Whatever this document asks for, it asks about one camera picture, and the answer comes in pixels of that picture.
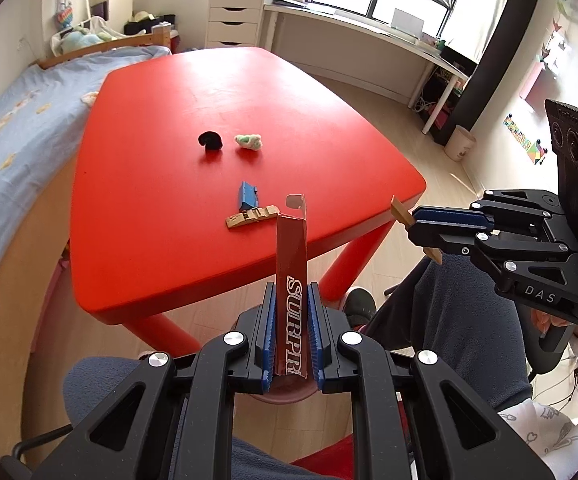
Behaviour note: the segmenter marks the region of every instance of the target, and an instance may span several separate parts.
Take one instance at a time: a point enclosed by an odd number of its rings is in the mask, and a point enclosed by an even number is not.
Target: bed
[[[0,455],[20,440],[29,352],[68,240],[76,155],[95,92],[110,71],[169,55],[170,30],[40,61],[0,97]]]

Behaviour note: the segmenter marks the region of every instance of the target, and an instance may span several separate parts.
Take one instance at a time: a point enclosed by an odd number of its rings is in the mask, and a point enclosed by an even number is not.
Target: red table leg
[[[395,221],[387,222],[347,244],[318,283],[323,302],[332,305],[342,299],[383,243],[394,223]]]
[[[202,346],[164,314],[128,321],[123,325],[147,345],[174,357],[198,352]]]

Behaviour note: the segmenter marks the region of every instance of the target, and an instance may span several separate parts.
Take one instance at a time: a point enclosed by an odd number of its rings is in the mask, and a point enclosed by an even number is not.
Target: table leg
[[[174,357],[193,354],[202,347],[193,336],[182,330],[164,314],[127,321],[123,325],[150,347],[167,352]]]
[[[431,72],[433,71],[434,68],[435,68],[435,63],[428,61],[424,72],[422,72],[422,77],[420,78],[420,81],[418,81],[418,84],[416,85],[416,89],[413,91],[413,94],[411,95],[411,99],[409,100],[409,104],[407,105],[409,108],[413,108],[414,105],[416,104],[418,97],[420,97],[420,92],[422,91],[422,87],[427,82],[427,79],[429,79],[429,76],[431,75]]]
[[[278,21],[277,10],[272,10],[269,15],[269,24],[267,25],[267,37],[265,39],[265,50],[271,52],[271,47],[274,44],[275,22]]]
[[[384,225],[352,240],[342,250],[336,261],[331,264],[325,275],[320,280],[320,298],[327,306],[341,305],[338,303],[349,287],[353,285],[355,279],[360,275],[371,257],[378,250],[380,244],[391,230],[394,221]]]
[[[425,127],[422,128],[422,133],[424,133],[425,135],[431,129],[432,124],[434,124],[435,119],[438,117],[440,110],[442,110],[442,107],[447,102],[447,99],[449,98],[449,94],[451,93],[451,91],[453,90],[453,88],[457,82],[458,82],[458,76],[456,76],[455,74],[452,75],[451,79],[449,81],[449,84],[447,85],[447,88],[445,88],[444,92],[442,92],[440,99],[438,99],[438,102],[435,105],[434,111],[431,113],[431,117],[429,117],[429,120],[427,121],[427,124],[425,124]]]

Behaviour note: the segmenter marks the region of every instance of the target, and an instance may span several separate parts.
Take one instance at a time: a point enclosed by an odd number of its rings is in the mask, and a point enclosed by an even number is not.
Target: silver screw
[[[148,361],[151,366],[157,368],[159,366],[167,364],[169,358],[167,357],[167,354],[165,354],[164,352],[156,352],[155,354],[151,354],[149,356]]]
[[[438,355],[431,350],[422,350],[418,353],[418,360],[425,365],[435,365],[438,362]]]
[[[342,334],[342,342],[348,345],[357,345],[363,337],[357,332],[345,332]]]
[[[245,341],[245,336],[240,332],[227,332],[223,337],[223,341],[226,342],[227,345],[236,346]]]

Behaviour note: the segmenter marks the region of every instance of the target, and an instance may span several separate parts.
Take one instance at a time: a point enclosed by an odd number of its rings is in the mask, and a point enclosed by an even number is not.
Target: wooden floor
[[[321,81],[373,123],[420,171],[427,181],[427,191],[419,203],[464,207],[474,200],[461,165],[445,156],[431,137],[421,134],[423,123],[412,111],[362,89]],[[339,251],[341,248],[310,261],[309,278],[319,279]],[[384,300],[383,290],[402,280],[421,256],[421,249],[407,240],[404,229],[397,224],[356,284],[369,289],[379,306]],[[206,342],[226,332],[240,312],[261,302],[268,279],[179,308],[168,315],[201,342]],[[145,343],[122,326],[106,326],[82,312],[74,300],[71,275],[64,272],[28,368],[23,437],[35,436],[68,422],[61,384],[78,360],[85,356],[135,358],[147,349]],[[347,394],[316,394],[290,406],[273,406],[250,396],[238,396],[236,400],[233,434],[285,462],[333,444],[349,432],[351,404]],[[50,449],[46,446],[39,450],[29,457],[30,462],[37,463]]]

